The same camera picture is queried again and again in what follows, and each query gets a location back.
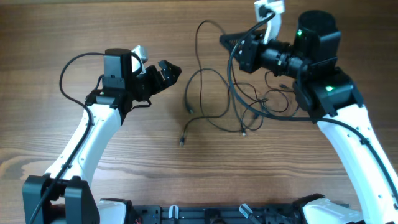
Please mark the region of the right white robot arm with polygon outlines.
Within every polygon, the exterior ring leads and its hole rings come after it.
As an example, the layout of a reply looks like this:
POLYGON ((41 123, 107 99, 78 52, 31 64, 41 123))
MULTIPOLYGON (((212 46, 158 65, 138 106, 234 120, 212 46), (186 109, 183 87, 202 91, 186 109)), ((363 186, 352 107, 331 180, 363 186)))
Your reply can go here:
POLYGON ((293 79, 297 103, 338 154, 356 191, 361 211, 330 202, 320 194, 296 201, 302 223, 396 223, 397 174, 371 126, 354 81, 336 66, 341 33, 334 17, 304 12, 292 44, 267 40, 260 25, 224 34, 220 44, 242 71, 266 68, 293 79))

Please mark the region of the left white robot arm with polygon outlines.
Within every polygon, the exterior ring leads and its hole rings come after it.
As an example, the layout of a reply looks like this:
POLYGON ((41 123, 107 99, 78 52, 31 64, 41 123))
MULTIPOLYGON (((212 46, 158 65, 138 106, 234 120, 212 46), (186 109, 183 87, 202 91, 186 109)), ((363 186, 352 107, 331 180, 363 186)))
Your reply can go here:
POLYGON ((97 165, 126 115, 151 106, 150 98, 174 85, 180 67, 161 60, 145 67, 147 57, 134 50, 100 53, 104 73, 80 102, 83 116, 67 146, 41 176, 30 175, 22 186, 26 223, 141 223, 129 200, 104 198, 95 202, 91 183, 97 165))

